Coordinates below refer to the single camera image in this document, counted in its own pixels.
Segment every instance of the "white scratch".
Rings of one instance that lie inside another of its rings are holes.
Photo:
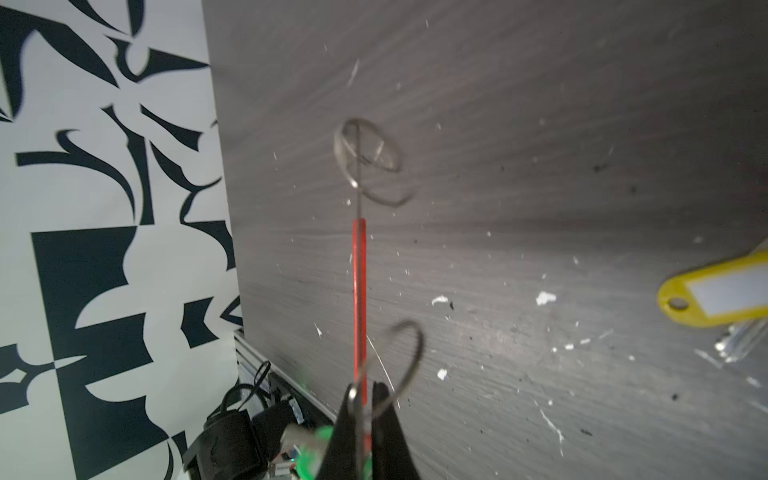
[[[556,426],[554,426],[554,423],[545,415],[544,410],[539,409],[539,412],[541,412],[541,416],[544,417],[544,420],[547,421],[547,425],[549,425],[549,428],[552,430],[555,430],[558,433],[558,438],[560,439],[560,456],[565,457],[563,455],[563,440],[565,440],[565,437],[563,436],[563,432],[560,431],[560,429]]]
[[[722,369],[723,368],[723,363],[721,361],[713,358],[709,353],[704,352],[703,350],[699,350],[699,349],[695,349],[694,353],[696,353],[698,356],[700,356],[701,358],[705,359],[706,361],[708,361],[712,365],[716,366],[718,369]]]
[[[760,409],[760,410],[762,410],[764,413],[768,413],[768,407],[766,407],[766,406],[765,406],[765,405],[763,405],[762,403],[758,403],[758,402],[756,402],[755,400],[750,400],[750,401],[749,401],[749,404],[750,404],[751,406],[755,407],[756,409]]]
[[[536,305],[539,305],[539,306],[546,305],[547,303],[557,301],[557,299],[558,299],[558,296],[555,295],[554,293],[549,293],[542,290],[541,292],[538,293],[538,296],[536,297]]]
[[[395,386],[392,384],[392,380],[389,379],[389,374],[386,372],[386,368],[384,367],[384,362],[382,362],[382,357],[379,356],[379,352],[376,352],[376,347],[373,346],[373,342],[371,342],[371,337],[366,335],[366,338],[368,339],[368,343],[370,343],[371,348],[373,349],[373,352],[376,354],[376,358],[379,359],[379,363],[382,366],[382,370],[384,370],[384,375],[386,376],[386,381],[389,382],[389,387],[392,389],[392,391],[395,391]],[[397,401],[397,408],[400,408],[400,401]]]
[[[349,74],[349,80],[346,82],[346,87],[349,88],[352,86],[352,82],[355,81],[355,76],[357,76],[357,69],[360,68],[360,59],[358,58],[355,60],[355,66],[352,67],[352,73]]]

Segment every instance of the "green object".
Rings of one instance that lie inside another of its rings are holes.
[[[333,435],[333,427],[325,426],[320,427],[315,431],[315,437],[321,440],[330,441]],[[299,474],[301,480],[315,480],[315,475],[320,471],[320,466],[323,464],[323,457],[319,452],[315,450],[301,450],[301,455],[296,459],[296,473]],[[373,477],[373,463],[371,455],[366,458],[366,463],[362,468],[363,478]]]

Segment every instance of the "white speck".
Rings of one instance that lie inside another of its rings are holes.
[[[379,359],[379,364],[382,366],[382,370],[384,370],[384,375],[386,376],[386,381],[389,382],[389,387],[392,388],[392,391],[395,391],[395,386],[392,384],[392,380],[389,379],[389,374],[386,372],[386,368],[384,367],[384,362],[382,362],[382,357],[379,356],[379,352],[376,352],[376,347],[373,346],[373,342],[371,342],[371,337],[366,335],[366,338],[368,339],[368,343],[370,343],[371,348],[373,349],[373,352],[376,354],[376,358]],[[400,401],[397,401],[397,408],[400,408]]]
[[[448,300],[448,297],[445,295],[436,296],[432,299],[432,306],[434,306],[436,303],[448,303],[450,300]]]
[[[709,353],[704,352],[703,350],[699,350],[699,349],[695,349],[694,353],[696,353],[698,356],[700,356],[701,358],[705,359],[706,361],[708,361],[712,365],[716,366],[718,369],[722,369],[723,368],[723,363],[721,361],[719,361],[719,360],[716,360],[716,359],[712,358],[712,356]]]
[[[352,73],[349,74],[349,80],[346,82],[346,87],[349,88],[352,86],[352,82],[355,81],[355,76],[357,75],[357,69],[360,68],[360,59],[358,58],[355,60],[355,66],[352,67]]]
[[[558,296],[554,293],[545,292],[542,290],[538,293],[538,296],[536,297],[536,305],[542,306],[546,305],[550,302],[555,302],[558,299]]]
[[[755,407],[756,409],[760,409],[760,410],[762,410],[763,412],[765,412],[765,413],[768,413],[768,407],[766,407],[766,406],[765,406],[765,405],[763,405],[762,403],[758,403],[758,402],[755,402],[754,400],[750,400],[750,401],[749,401],[749,404],[750,404],[751,406]]]
[[[554,423],[544,414],[544,410],[539,409],[539,412],[541,412],[541,416],[544,417],[544,420],[547,421],[547,425],[549,425],[549,428],[552,430],[555,430],[558,433],[558,438],[560,439],[560,456],[564,457],[563,455],[563,440],[565,440],[565,437],[563,436],[563,432],[560,431],[560,429],[556,426],[554,426]]]

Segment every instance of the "black shape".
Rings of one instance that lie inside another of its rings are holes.
[[[90,168],[97,172],[107,175],[112,180],[118,182],[123,191],[128,196],[128,200],[131,202],[131,211],[136,215],[136,205],[134,203],[134,193],[131,191],[131,185],[125,180],[123,174],[118,169],[112,167],[107,162],[100,158],[94,157],[87,151],[73,144],[68,134],[73,130],[60,130],[56,132],[56,140],[59,146],[63,148],[67,153],[59,151],[32,151],[22,152],[16,154],[16,164],[19,167],[25,167],[27,165],[43,165],[43,164],[63,164],[63,165],[75,165],[78,167]]]
[[[170,480],[170,478],[174,475],[174,454],[170,450],[170,445],[168,446],[168,468],[165,471],[165,476],[163,477],[163,480]]]
[[[112,30],[119,31],[120,33],[125,33],[123,31],[117,30],[112,25],[109,25],[106,20],[104,20],[101,15],[96,13],[96,11],[91,7],[91,4],[88,3],[88,0],[69,0],[69,2],[74,5],[74,7],[77,10],[80,10],[81,12],[85,13],[91,20],[95,20],[96,22],[101,23],[103,26],[107,28],[111,28]]]
[[[235,300],[232,300],[232,303],[227,307],[226,310],[221,314],[221,319],[226,320],[227,322],[232,322],[235,325],[243,326],[243,317],[242,316],[236,316],[232,315],[232,311],[235,310],[240,305],[240,295],[237,296]]]
[[[118,52],[114,56],[114,60],[118,64],[118,70],[120,70],[120,73],[122,73],[123,76],[134,83],[138,83],[151,75],[163,73],[164,71],[195,70],[208,66],[206,63],[150,48],[147,66],[144,67],[144,70],[142,70],[140,74],[136,75],[130,68],[128,68],[128,62],[126,60],[127,50],[131,44],[125,40],[118,40],[117,38],[112,37],[108,38],[112,40],[114,45],[118,48]]]
[[[179,449],[179,456],[183,456],[184,452],[187,451],[187,434],[185,432],[180,432],[174,435],[172,438],[176,444],[176,447]]]
[[[0,65],[5,77],[5,88],[15,117],[22,106],[22,47],[27,37],[38,31],[46,42],[64,58],[118,87],[107,65],[91,50],[91,47],[63,23],[36,17],[24,12],[0,6]]]
[[[181,331],[187,337],[187,343],[193,349],[196,346],[205,345],[208,342],[218,340],[205,325],[205,312],[213,297],[203,298],[184,304],[184,318],[181,320]]]
[[[207,222],[182,222],[188,227],[198,229],[203,233],[211,235],[224,251],[227,252],[227,270],[232,270],[235,267],[235,247],[232,242],[232,236],[230,231],[227,230],[227,222],[224,220],[211,220]]]
[[[26,363],[18,354],[18,347],[12,345],[0,346],[0,378],[16,369],[27,375],[21,382],[0,383],[0,415],[29,405],[27,388],[36,376],[53,368],[53,363],[32,365]]]
[[[145,398],[105,402],[86,385],[152,361],[144,314],[76,329],[96,296],[127,284],[125,252],[136,227],[33,233],[32,246],[55,359],[85,355],[57,370],[78,480],[87,480],[167,439],[147,417]]]
[[[128,0],[128,17],[131,19],[131,35],[135,37],[144,25],[144,0]]]
[[[181,206],[181,212],[179,212],[179,222],[182,225],[187,225],[187,222],[184,218],[187,216],[187,213],[189,213],[190,208],[192,208],[192,201],[194,200],[195,195],[207,188],[211,188],[215,184],[218,184],[221,181],[221,177],[218,177],[216,180],[207,185],[197,186],[192,184],[184,176],[184,172],[181,170],[181,167],[176,165],[173,161],[170,160],[170,158],[166,157],[161,151],[159,151],[152,142],[150,142],[149,145],[152,146],[152,152],[154,153],[154,158],[157,161],[157,164],[160,165],[160,168],[163,170],[163,172],[165,172],[168,178],[173,180],[174,183],[179,187],[190,192],[190,194],[187,196],[187,199],[184,201],[184,204]]]
[[[174,125],[169,121],[165,121],[158,117],[156,114],[153,114],[143,105],[141,105],[141,113],[156,121],[162,128],[167,130],[169,134],[173,135],[174,138],[180,143],[188,146],[194,151],[200,151],[198,150],[197,142],[200,140],[200,136],[203,134],[203,132],[189,130],[184,127],[179,127],[178,125]]]
[[[125,144],[128,151],[131,152],[131,158],[134,159],[136,170],[139,173],[139,180],[141,180],[141,196],[144,201],[141,203],[141,220],[140,225],[154,225],[154,211],[152,210],[152,191],[149,184],[149,170],[147,168],[147,147],[144,137],[136,132],[129,130],[125,125],[118,120],[118,116],[114,113],[114,105],[102,108],[102,111],[109,115],[109,117],[118,124],[118,127],[123,131],[127,137],[127,143]]]

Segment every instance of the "red tube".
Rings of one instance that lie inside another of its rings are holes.
[[[355,378],[366,362],[366,219],[355,220],[352,225],[352,263],[355,296]],[[368,379],[362,378],[362,403],[368,403]]]

